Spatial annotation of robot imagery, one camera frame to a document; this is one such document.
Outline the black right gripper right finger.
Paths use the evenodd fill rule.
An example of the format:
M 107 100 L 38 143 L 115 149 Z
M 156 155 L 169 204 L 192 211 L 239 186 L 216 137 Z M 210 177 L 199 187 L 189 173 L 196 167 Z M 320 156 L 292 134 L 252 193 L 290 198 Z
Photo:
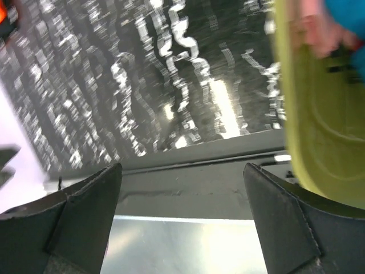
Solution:
M 251 163 L 244 183 L 268 273 L 364 273 L 364 210 Z

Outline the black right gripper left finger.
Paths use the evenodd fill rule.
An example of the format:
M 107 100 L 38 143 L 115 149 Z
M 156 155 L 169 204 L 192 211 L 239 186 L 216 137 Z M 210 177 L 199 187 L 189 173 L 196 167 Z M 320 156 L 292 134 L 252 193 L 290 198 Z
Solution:
M 122 166 L 1 214 L 1 273 L 100 273 Z

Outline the blue t shirt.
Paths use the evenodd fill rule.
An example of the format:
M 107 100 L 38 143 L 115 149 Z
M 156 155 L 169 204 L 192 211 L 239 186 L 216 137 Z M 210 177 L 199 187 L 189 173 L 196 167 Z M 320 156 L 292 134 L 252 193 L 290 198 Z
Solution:
M 325 5 L 334 20 L 362 42 L 351 62 L 364 81 L 364 0 L 328 0 Z

